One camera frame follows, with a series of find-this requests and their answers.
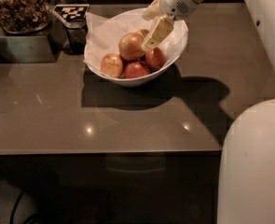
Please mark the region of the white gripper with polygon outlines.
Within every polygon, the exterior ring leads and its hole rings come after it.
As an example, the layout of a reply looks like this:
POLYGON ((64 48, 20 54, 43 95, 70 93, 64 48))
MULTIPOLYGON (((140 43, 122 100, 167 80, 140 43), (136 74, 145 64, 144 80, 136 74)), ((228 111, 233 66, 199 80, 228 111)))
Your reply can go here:
POLYGON ((144 38, 142 50, 156 48, 172 32, 174 19, 185 20, 197 7, 198 4, 193 0, 154 0, 142 14, 144 20, 153 21, 144 38))

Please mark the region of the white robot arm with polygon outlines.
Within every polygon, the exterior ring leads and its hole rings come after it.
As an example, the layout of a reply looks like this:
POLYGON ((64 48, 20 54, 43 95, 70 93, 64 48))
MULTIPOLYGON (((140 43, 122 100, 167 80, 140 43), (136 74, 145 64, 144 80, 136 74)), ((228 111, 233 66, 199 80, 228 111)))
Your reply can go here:
MULTIPOLYGON (((154 0, 142 49, 151 50, 203 0, 154 0)), ((275 72, 275 0, 244 0, 275 72)), ((217 224, 275 224, 275 99, 253 105, 233 122, 223 145, 217 224)))

